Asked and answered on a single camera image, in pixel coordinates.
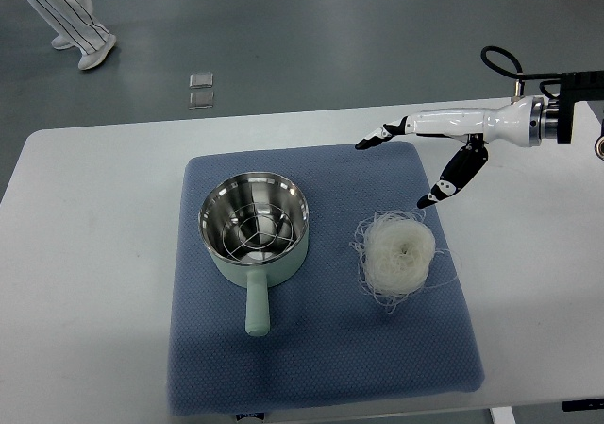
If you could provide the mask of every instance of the blue cushion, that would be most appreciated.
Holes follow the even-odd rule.
[[[310,208],[310,247],[289,280],[269,289],[271,331],[245,333],[245,289],[226,280],[198,232],[197,214],[223,180],[281,174]],[[390,142],[241,152],[195,158],[182,190],[168,400],[171,413],[268,412],[348,402],[475,391],[484,378],[457,280],[427,289],[387,314],[364,295],[349,246],[359,221],[411,210],[430,185],[411,144]],[[434,206],[425,223],[447,248]],[[437,255],[427,286],[456,275]]]

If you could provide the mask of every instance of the gray floor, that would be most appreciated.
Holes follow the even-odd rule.
[[[527,72],[604,70],[604,0],[93,1],[118,47],[81,73],[78,53],[53,50],[54,32],[25,0],[0,0],[2,195],[39,129],[509,95],[512,83],[480,61],[487,44],[510,49]],[[188,110],[195,71],[215,74],[211,109]],[[520,423],[604,420],[560,404],[514,411]]]

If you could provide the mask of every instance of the shoe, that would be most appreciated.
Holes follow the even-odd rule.
[[[62,35],[58,35],[50,42],[51,46],[55,48],[57,51],[62,51],[63,49],[73,48],[74,46],[65,40]]]
[[[82,59],[80,59],[77,68],[80,70],[90,70],[91,68],[99,66],[103,63],[103,60],[105,60],[109,51],[115,46],[115,42],[117,42],[117,38],[114,35],[109,34],[107,42],[101,49],[92,54],[82,55]]]

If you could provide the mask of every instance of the saucepan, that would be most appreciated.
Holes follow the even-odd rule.
[[[239,174],[206,197],[199,231],[218,270],[247,289],[245,331],[266,335],[271,328],[268,288],[293,276],[308,252],[306,198],[279,174]]]

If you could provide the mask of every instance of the striped pants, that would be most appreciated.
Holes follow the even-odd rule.
[[[109,31],[92,15],[91,0],[27,0],[60,36],[92,54],[105,45]]]

